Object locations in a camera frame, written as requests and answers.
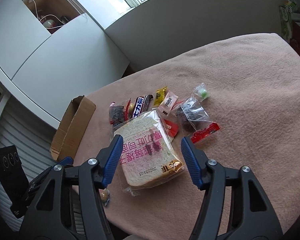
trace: cardboard box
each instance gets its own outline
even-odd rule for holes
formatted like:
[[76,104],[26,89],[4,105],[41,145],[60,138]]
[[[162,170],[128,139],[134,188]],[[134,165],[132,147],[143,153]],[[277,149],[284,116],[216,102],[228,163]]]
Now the cardboard box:
[[50,153],[54,160],[61,161],[67,156],[74,159],[95,109],[96,105],[85,96],[70,102],[51,143]]

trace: table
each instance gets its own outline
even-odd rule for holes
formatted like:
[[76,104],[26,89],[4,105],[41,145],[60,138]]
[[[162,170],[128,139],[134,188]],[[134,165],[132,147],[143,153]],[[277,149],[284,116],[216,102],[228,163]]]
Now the table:
[[[277,34],[251,34],[218,41],[120,79],[90,94],[97,109],[76,154],[79,165],[107,147],[112,101],[155,93],[165,85],[180,98],[204,82],[204,102],[221,129],[200,145],[225,167],[248,165],[267,193],[283,231],[300,214],[300,57]],[[179,133],[173,145],[180,150]],[[186,171],[132,197],[115,174],[105,208],[109,221],[147,239],[188,239],[204,192]],[[226,231],[230,190],[226,191],[220,233]]]

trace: metal screw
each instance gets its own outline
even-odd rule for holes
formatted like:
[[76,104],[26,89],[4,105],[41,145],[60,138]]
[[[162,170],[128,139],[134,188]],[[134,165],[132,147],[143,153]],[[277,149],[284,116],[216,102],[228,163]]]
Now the metal screw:
[[93,159],[88,160],[88,163],[89,163],[90,165],[94,165],[94,164],[97,163],[97,160],[93,158]]
[[251,171],[250,168],[249,168],[248,166],[242,166],[242,170],[243,170],[244,172],[249,172],[249,171]]
[[217,165],[217,161],[214,159],[210,159],[210,160],[208,160],[208,164],[211,166],[215,166],[215,165]]
[[57,164],[56,166],[53,167],[53,169],[54,169],[55,171],[60,171],[60,170],[62,169],[62,165]]

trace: white cabinet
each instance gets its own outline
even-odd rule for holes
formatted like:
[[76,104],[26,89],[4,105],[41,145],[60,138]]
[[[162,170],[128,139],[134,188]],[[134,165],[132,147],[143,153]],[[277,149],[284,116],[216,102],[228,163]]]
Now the white cabinet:
[[120,79],[129,61],[103,30],[83,14],[47,39],[12,82],[58,120],[71,99]]
[[0,68],[10,79],[50,35],[21,0],[0,0]]
[[89,14],[106,29],[121,17],[108,0],[77,0]]

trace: shelf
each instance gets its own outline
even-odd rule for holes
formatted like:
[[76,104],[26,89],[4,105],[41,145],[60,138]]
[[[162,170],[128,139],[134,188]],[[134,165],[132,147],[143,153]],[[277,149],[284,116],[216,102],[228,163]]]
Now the shelf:
[[[81,15],[81,13],[74,7],[74,5],[69,0],[35,0],[35,4],[32,0],[23,0],[23,3],[28,7],[28,9],[33,13],[35,17],[38,16],[41,19],[46,15],[55,15],[58,19],[61,17],[66,17],[69,21]],[[53,20],[57,26],[62,26],[62,23],[57,20],[54,16],[47,16],[46,20]],[[51,34],[56,32],[60,28],[47,29]]]

